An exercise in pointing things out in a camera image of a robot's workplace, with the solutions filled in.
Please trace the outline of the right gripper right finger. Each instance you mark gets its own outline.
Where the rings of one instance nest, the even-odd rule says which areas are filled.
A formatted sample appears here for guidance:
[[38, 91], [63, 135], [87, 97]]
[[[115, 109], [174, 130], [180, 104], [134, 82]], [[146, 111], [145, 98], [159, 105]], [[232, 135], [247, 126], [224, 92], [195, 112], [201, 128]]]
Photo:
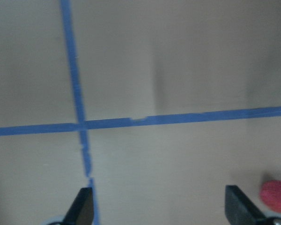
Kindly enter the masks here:
[[230, 225], [265, 225], [267, 217], [236, 185], [225, 187], [224, 211]]

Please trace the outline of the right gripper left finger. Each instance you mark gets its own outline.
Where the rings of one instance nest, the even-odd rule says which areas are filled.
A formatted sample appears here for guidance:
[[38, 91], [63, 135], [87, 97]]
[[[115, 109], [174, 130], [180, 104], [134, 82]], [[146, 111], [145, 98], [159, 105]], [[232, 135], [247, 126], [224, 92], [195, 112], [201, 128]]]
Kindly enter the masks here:
[[92, 225], [94, 220], [93, 190], [81, 188], [62, 220], [62, 225]]

